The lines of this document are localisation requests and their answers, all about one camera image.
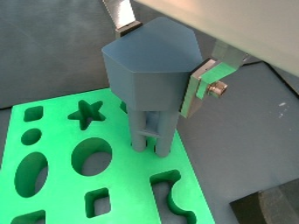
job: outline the gray table surface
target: gray table surface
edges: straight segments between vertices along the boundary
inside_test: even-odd
[[[162,16],[133,8],[143,22]],[[198,31],[196,37],[207,58],[215,39]],[[0,2],[0,155],[11,115],[3,108],[108,87],[100,48],[113,38],[99,1]],[[299,102],[264,63],[224,81],[228,92],[208,97],[178,130],[215,221],[235,224],[232,200],[299,177]],[[186,223],[162,207],[163,223]]]

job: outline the bolt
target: bolt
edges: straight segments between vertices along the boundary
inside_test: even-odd
[[[222,81],[215,81],[210,84],[207,89],[207,94],[216,98],[220,98],[227,90],[228,85]]]

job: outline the gray pentagonal block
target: gray pentagonal block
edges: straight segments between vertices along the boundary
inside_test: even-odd
[[[179,109],[191,71],[202,63],[191,29],[159,17],[103,53],[111,89],[131,109]]]

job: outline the rectangular hole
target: rectangular hole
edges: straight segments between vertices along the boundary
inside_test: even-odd
[[[111,211],[108,189],[103,188],[85,194],[85,209],[88,218],[93,218]]]
[[[45,224],[45,211],[41,210],[15,217],[12,224]]]

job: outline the square hole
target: square hole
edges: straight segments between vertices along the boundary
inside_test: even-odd
[[[15,217],[12,224],[45,224],[44,210]]]
[[[23,120],[28,122],[37,121],[43,118],[43,106],[28,108],[24,111],[24,117]]]
[[[103,188],[85,194],[85,209],[88,218],[111,211],[108,189]]]

